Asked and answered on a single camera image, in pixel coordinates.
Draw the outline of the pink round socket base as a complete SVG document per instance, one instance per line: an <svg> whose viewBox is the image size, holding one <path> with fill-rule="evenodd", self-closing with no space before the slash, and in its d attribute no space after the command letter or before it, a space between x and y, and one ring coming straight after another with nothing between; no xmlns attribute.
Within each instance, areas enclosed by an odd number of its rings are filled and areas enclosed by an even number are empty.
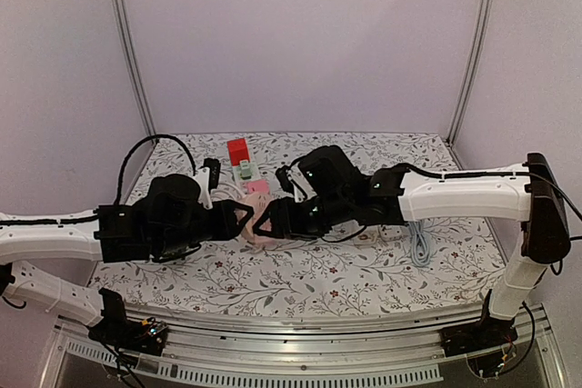
<svg viewBox="0 0 582 388"><path fill-rule="evenodd" d="M255 234L254 224L265 212L268 204L273 200L272 196L267 193L253 192L247 194L240 199L241 204L251 206L253 208L253 216L249 222L245 225L241 232L242 238L247 242L252 244L257 250L262 250L266 248L269 244L273 243L275 240L267 236L261 236Z"/></svg>

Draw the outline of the pink plug adapter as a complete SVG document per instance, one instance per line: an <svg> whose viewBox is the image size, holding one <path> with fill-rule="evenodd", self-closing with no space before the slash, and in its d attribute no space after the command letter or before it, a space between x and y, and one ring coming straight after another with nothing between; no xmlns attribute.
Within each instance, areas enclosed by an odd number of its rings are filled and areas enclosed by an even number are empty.
<svg viewBox="0 0 582 388"><path fill-rule="evenodd" d="M246 191L251 193L262 193L262 194L269 194L270 188L269 184L266 180L260 179L255 181L250 181L246 183Z"/></svg>

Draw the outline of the green plug adapter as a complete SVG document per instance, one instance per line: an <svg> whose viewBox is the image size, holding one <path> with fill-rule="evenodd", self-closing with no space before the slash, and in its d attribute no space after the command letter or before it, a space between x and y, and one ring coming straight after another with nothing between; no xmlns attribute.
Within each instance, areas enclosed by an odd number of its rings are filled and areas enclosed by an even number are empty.
<svg viewBox="0 0 582 388"><path fill-rule="evenodd" d="M253 177L253 168L249 160L241 160L238 164L239 177L242 180L250 180Z"/></svg>

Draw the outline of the white power strip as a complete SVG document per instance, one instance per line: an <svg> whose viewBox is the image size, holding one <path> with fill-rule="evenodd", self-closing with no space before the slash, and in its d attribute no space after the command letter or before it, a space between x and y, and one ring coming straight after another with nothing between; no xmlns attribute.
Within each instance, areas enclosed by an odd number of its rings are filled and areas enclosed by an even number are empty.
<svg viewBox="0 0 582 388"><path fill-rule="evenodd" d="M242 160L232 167L235 184L246 194L249 193L249 184L262 179L256 163Z"/></svg>

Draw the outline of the red cube adapter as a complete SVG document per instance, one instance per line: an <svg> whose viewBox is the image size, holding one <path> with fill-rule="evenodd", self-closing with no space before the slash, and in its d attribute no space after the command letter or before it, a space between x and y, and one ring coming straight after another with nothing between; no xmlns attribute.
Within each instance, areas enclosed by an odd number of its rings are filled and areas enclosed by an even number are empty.
<svg viewBox="0 0 582 388"><path fill-rule="evenodd" d="M237 138L226 143L230 163L237 167L242 161L250 161L250 153L245 138Z"/></svg>

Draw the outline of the white cube socket tiger print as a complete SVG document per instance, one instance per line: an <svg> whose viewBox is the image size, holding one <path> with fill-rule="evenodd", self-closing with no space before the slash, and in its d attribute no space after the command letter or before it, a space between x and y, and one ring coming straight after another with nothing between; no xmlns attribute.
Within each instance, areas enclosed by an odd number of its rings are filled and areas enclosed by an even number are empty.
<svg viewBox="0 0 582 388"><path fill-rule="evenodd" d="M377 244L399 244L405 236L406 232L403 226L382 224L375 226L374 228L366 229L356 238L355 245L371 246Z"/></svg>

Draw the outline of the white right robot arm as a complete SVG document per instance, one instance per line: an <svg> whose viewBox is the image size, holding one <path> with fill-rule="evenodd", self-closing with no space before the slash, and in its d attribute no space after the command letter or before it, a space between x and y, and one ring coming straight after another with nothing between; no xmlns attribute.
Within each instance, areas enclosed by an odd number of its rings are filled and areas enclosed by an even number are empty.
<svg viewBox="0 0 582 388"><path fill-rule="evenodd" d="M336 146L321 146L293 164L314 196L286 196L268 204L253 231L286 240L314 240L338 224L405 225L433 218L487 217L521 225L522 240L470 329L488 348L502 337L544 271L571 249L566 195L542 154L501 169L430 172L401 163L363 174Z"/></svg>

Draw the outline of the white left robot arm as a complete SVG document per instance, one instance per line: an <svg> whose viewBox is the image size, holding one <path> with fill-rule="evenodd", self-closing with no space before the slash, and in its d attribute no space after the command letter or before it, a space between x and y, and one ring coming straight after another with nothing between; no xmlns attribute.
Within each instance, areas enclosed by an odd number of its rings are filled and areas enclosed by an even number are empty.
<svg viewBox="0 0 582 388"><path fill-rule="evenodd" d="M39 259L91 262L164 263L179 259L206 241L240 235L254 214L252 206L231 199L212 202L206 176L157 177L145 197L134 204L111 204L93 212L47 219L1 220L1 294L36 301L92 328L116 346L135 339L135 327L110 308L107 293L71 284L39 271Z"/></svg>

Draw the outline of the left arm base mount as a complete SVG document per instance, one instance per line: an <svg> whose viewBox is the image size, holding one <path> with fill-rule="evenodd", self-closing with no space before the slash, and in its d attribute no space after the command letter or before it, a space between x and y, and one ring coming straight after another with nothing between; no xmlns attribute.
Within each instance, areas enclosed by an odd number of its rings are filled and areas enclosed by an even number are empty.
<svg viewBox="0 0 582 388"><path fill-rule="evenodd" d="M125 304L117 292L101 288L98 294L103 298L102 319L88 327L91 340L119 349L153 356L161 356L168 336L168 326L155 317L142 321L127 318Z"/></svg>

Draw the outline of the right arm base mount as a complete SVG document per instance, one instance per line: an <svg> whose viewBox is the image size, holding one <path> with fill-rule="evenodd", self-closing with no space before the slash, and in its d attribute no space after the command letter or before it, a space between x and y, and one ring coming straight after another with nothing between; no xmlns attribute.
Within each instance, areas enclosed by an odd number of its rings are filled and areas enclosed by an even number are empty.
<svg viewBox="0 0 582 388"><path fill-rule="evenodd" d="M438 331L440 346L445 356L478 352L517 339L515 319L499 320L489 312L492 291L489 291L482 305L480 318L472 323L448 326Z"/></svg>

